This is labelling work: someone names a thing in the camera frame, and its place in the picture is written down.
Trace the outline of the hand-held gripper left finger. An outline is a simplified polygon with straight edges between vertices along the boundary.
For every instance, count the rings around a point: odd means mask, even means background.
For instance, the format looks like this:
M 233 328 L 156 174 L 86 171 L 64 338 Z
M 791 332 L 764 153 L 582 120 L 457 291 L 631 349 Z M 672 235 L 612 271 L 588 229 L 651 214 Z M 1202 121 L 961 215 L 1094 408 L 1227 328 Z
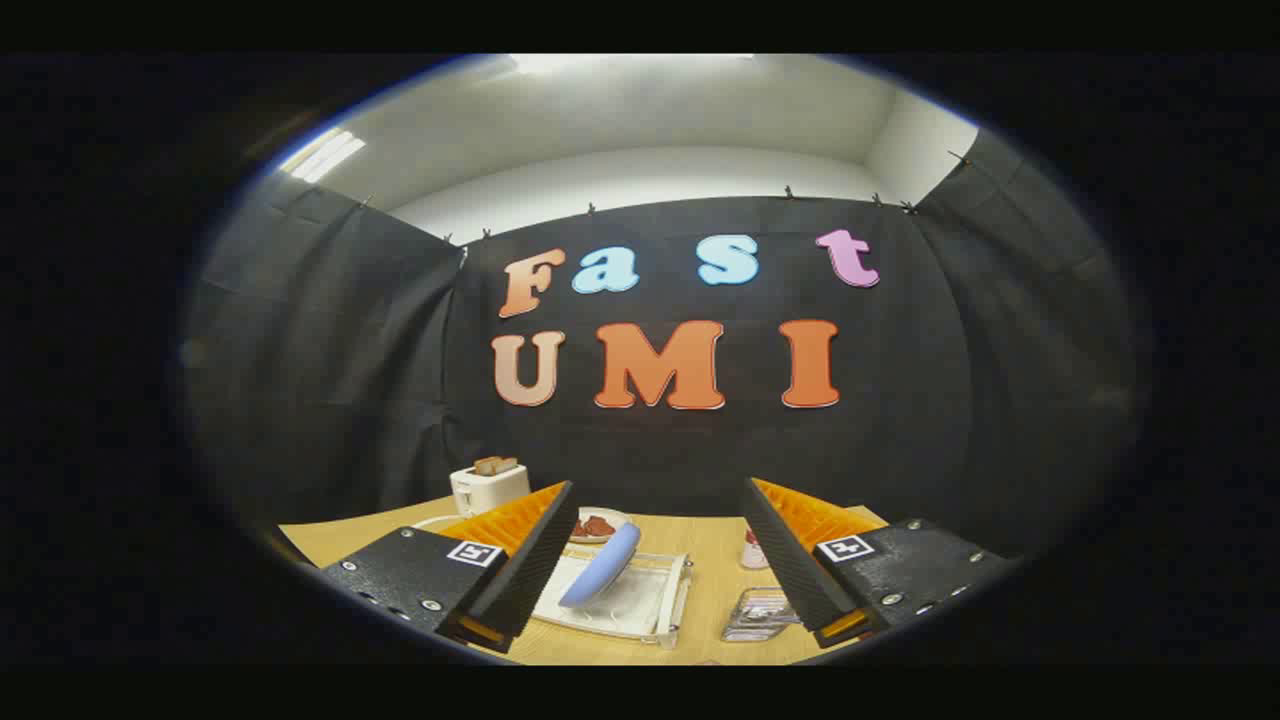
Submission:
M 445 529 L 397 528 L 320 573 L 417 632 L 506 653 L 577 521 L 561 482 Z

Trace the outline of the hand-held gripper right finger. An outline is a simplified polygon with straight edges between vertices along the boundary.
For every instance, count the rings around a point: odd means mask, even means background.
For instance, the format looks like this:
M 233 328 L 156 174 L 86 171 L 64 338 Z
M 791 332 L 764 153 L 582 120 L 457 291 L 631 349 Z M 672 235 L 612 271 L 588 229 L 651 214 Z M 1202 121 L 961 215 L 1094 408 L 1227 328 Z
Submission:
M 1018 568 L 931 520 L 874 524 L 760 478 L 744 483 L 742 515 L 822 648 L 911 625 Z

